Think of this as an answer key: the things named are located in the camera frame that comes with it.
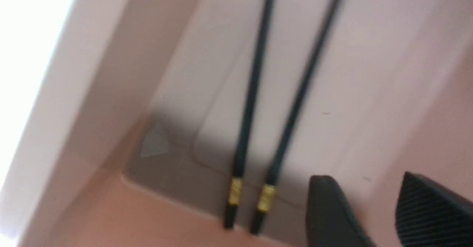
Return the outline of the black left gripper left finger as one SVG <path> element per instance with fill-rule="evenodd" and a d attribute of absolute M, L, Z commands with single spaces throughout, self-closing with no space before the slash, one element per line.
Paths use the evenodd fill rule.
<path fill-rule="evenodd" d="M 331 176 L 311 176 L 305 228 L 309 247 L 374 247 Z"/>

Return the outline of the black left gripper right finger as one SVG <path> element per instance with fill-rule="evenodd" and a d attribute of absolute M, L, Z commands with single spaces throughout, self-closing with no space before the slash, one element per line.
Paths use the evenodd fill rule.
<path fill-rule="evenodd" d="M 403 247 L 471 247 L 472 201 L 421 175 L 405 172 L 395 209 Z"/>

